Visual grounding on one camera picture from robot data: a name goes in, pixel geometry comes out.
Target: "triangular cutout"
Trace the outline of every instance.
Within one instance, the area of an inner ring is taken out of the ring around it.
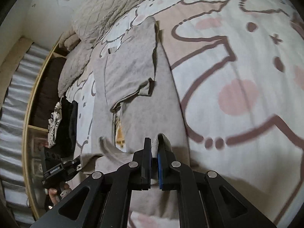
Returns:
[[[90,189],[88,187],[80,190],[74,198],[69,200],[64,206],[62,206],[58,212],[60,215],[63,215],[71,220],[76,220],[80,213],[80,210],[83,206],[83,203],[86,200],[86,197]]]
[[[230,193],[230,191],[226,189],[226,187],[220,186],[219,191],[223,196],[224,202],[227,206],[231,218],[237,218],[238,216],[243,215],[247,212],[247,208],[242,203],[240,203],[232,195],[232,193]]]

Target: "silver screw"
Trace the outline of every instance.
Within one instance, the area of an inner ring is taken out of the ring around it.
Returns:
[[[93,174],[92,174],[92,178],[94,179],[98,179],[98,178],[101,178],[102,176],[102,173],[100,171],[95,171]]]
[[[173,161],[173,162],[171,163],[171,165],[172,165],[173,167],[180,167],[180,166],[181,166],[181,163],[178,162],[178,161]]]
[[[131,161],[131,162],[129,163],[129,166],[130,166],[131,168],[135,168],[135,167],[138,166],[138,163],[137,163],[136,161]]]
[[[215,171],[208,171],[208,177],[211,177],[211,178],[216,178],[217,174]]]

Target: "bed sheet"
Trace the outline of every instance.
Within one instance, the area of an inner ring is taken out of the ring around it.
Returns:
[[[189,137],[191,167],[215,170],[278,227],[304,201],[303,22],[288,0],[146,0],[119,19],[91,59],[154,16]],[[90,150],[92,66],[69,88],[75,156]]]

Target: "wall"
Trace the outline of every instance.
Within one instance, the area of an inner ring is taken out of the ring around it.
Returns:
[[[0,26],[0,65],[22,36],[23,22],[32,0],[17,0]]]
[[[32,0],[23,34],[36,44],[51,49],[69,28],[73,12],[84,0]]]

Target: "silver curtain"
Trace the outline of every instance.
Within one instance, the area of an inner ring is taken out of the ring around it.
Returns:
[[[0,179],[7,206],[20,227],[34,222],[22,173],[23,120],[31,90],[48,54],[38,45],[31,45],[12,77],[0,116]]]

